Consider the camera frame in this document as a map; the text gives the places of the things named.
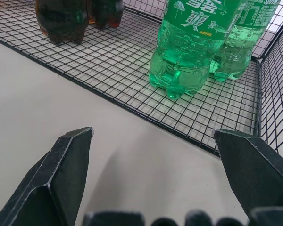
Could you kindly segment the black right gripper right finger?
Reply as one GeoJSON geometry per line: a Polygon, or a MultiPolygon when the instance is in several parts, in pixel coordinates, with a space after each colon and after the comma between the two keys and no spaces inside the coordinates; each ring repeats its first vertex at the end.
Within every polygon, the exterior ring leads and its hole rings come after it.
{"type": "Polygon", "coordinates": [[[213,137],[248,226],[283,226],[283,157],[257,136],[216,129],[213,137]]]}

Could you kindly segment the dark cola bottle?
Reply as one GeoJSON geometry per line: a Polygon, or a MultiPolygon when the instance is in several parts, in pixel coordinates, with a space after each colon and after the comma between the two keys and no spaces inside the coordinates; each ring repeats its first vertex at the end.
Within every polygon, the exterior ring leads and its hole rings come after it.
{"type": "Polygon", "coordinates": [[[81,44],[88,26],[87,0],[35,0],[40,30],[53,44],[81,44]]]}
{"type": "Polygon", "coordinates": [[[117,28],[124,10],[123,0],[87,0],[88,17],[92,17],[98,29],[106,25],[117,28]]]}

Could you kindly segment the green Sprite bottle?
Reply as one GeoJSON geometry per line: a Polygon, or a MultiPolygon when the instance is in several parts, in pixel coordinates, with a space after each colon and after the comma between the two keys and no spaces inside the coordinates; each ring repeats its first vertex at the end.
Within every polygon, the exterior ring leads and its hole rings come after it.
{"type": "Polygon", "coordinates": [[[171,99],[195,95],[247,0],[167,0],[149,82],[171,99]]]}
{"type": "Polygon", "coordinates": [[[248,0],[230,35],[211,61],[209,72],[216,81],[240,78],[253,48],[269,25],[281,0],[248,0]]]}

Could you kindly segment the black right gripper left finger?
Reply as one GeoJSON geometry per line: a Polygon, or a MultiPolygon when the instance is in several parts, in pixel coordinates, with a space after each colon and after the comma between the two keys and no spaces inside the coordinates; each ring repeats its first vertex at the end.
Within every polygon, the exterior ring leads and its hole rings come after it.
{"type": "Polygon", "coordinates": [[[84,194],[94,130],[60,136],[0,211],[0,226],[74,226],[84,194]]]}

